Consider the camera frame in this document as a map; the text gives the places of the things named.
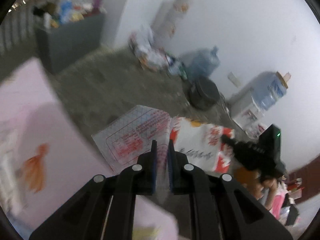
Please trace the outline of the white red printed bag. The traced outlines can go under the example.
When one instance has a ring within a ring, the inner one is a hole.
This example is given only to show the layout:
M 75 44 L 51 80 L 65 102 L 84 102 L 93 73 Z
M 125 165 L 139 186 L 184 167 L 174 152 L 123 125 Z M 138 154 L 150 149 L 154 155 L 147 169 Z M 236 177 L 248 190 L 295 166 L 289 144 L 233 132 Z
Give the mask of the white red printed bag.
M 157 166 L 163 170 L 167 162 L 169 142 L 188 161 L 207 173 L 226 173 L 232 150 L 221 137 L 234 138 L 234 130 L 215 124 L 171 117 L 167 112 L 138 105 L 93 135 L 93 141 L 115 173 L 135 164 L 138 157 L 157 142 Z

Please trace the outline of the white trash bag pile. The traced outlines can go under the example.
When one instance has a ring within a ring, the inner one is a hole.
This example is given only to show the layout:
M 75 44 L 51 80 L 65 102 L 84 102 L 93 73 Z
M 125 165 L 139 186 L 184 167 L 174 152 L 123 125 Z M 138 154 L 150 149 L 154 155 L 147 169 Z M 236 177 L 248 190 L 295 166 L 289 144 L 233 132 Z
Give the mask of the white trash bag pile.
M 129 48 L 141 67 L 153 72 L 167 72 L 171 76 L 186 79 L 184 64 L 178 58 L 155 47 L 155 38 L 150 26 L 141 26 L 128 41 Z

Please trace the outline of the water dispenser with bottle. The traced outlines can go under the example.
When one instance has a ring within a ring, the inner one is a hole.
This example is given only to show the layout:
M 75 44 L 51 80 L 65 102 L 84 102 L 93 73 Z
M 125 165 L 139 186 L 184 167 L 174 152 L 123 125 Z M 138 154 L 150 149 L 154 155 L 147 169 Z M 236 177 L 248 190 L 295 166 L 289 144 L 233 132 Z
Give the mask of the water dispenser with bottle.
M 229 102 L 231 119 L 246 130 L 283 98 L 289 88 L 291 74 L 263 72 L 255 77 Z

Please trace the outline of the pink printed bed sheet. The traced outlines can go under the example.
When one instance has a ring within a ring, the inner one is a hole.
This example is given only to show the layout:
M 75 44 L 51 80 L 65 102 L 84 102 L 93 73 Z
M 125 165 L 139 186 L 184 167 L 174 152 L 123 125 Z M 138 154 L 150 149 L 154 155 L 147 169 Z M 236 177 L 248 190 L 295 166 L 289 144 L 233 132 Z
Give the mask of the pink printed bed sheet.
M 113 171 L 67 117 L 39 59 L 1 83 L 1 178 L 15 186 L 2 206 L 37 228 L 96 174 Z

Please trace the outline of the blue water jug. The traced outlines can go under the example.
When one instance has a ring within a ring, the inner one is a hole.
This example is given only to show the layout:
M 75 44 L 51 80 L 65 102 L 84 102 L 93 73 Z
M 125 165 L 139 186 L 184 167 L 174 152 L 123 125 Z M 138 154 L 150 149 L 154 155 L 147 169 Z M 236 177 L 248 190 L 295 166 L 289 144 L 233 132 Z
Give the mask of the blue water jug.
M 195 81 L 198 77 L 210 77 L 214 70 L 220 65 L 218 58 L 219 48 L 213 46 L 211 49 L 200 49 L 193 53 L 193 56 L 186 66 L 186 74 L 189 81 Z

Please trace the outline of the dark grey cabinet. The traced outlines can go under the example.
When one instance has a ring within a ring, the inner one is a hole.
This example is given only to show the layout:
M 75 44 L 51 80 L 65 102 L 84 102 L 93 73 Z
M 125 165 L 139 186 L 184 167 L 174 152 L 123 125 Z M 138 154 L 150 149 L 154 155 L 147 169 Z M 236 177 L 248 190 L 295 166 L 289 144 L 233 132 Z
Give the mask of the dark grey cabinet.
M 105 14 L 96 14 L 58 28 L 35 27 L 39 58 L 50 74 L 58 74 L 100 46 Z

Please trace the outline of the white bottle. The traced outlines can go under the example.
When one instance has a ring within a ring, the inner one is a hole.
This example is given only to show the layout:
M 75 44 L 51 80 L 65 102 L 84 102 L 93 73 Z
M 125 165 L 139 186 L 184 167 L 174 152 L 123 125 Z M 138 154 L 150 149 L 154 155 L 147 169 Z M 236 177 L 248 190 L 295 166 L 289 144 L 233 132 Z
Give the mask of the white bottle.
M 45 12 L 43 15 L 43 25 L 46 29 L 51 28 L 51 20 L 52 16 L 48 12 Z

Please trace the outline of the blue detergent bottle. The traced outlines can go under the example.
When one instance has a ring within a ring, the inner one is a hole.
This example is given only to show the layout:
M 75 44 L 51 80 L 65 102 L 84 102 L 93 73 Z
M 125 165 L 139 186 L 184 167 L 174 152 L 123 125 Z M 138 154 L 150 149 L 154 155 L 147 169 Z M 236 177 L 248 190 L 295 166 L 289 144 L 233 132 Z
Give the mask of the blue detergent bottle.
M 73 5 L 71 0 L 62 0 L 59 9 L 59 22 L 60 24 L 66 24 L 69 22 L 70 14 L 72 12 Z

